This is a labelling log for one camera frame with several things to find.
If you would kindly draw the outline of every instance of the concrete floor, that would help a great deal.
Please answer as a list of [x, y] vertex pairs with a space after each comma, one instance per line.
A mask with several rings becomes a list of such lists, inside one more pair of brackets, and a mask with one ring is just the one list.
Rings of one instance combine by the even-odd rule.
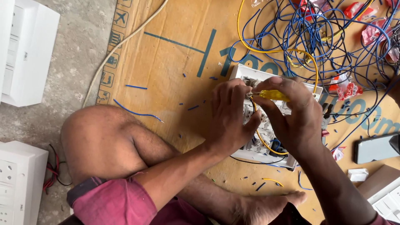
[[[18, 140], [46, 150], [51, 143], [64, 160], [60, 129], [64, 120], [81, 108], [94, 72], [106, 56], [116, 0], [36, 1], [61, 14], [43, 100], [21, 108], [1, 103], [0, 141]], [[99, 83], [89, 104], [95, 103]], [[61, 180], [68, 183], [66, 165], [60, 170]], [[42, 194], [38, 225], [56, 225], [70, 215], [69, 189], [56, 183], [48, 195]]]

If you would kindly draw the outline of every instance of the smartphone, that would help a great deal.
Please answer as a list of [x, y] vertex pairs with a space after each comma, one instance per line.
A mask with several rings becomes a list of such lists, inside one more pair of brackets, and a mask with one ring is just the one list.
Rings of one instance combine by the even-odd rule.
[[354, 143], [353, 161], [357, 164], [399, 156], [400, 133], [358, 140]]

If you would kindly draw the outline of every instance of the person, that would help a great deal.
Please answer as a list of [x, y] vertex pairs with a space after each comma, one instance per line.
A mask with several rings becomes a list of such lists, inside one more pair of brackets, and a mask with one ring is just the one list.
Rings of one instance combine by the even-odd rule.
[[[271, 119], [276, 137], [307, 174], [324, 212], [323, 224], [389, 225], [358, 192], [321, 142], [322, 108], [303, 83], [281, 77], [253, 91], [278, 90], [292, 109], [254, 101]], [[61, 131], [72, 181], [67, 201], [80, 224], [221, 225], [310, 224], [296, 207], [305, 192], [251, 197], [231, 193], [202, 173], [254, 135], [260, 112], [243, 125], [243, 102], [252, 88], [240, 79], [212, 92], [213, 119], [205, 141], [181, 154], [121, 108], [91, 106], [73, 113]], [[389, 95], [400, 103], [400, 93]]]

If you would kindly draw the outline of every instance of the screwdriver handle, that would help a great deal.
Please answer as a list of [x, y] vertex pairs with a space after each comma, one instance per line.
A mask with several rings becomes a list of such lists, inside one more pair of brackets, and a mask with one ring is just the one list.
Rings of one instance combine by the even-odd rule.
[[271, 99], [271, 100], [281, 100], [285, 102], [290, 102], [290, 100], [278, 90], [262, 90], [260, 92], [260, 97]]

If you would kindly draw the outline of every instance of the yellow screwdriver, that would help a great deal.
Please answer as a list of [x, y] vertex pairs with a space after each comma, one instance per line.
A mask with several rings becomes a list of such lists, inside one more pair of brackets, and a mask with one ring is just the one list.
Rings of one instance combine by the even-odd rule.
[[250, 96], [260, 96], [271, 100], [290, 102], [290, 100], [278, 90], [262, 90], [260, 92], [250, 92]]

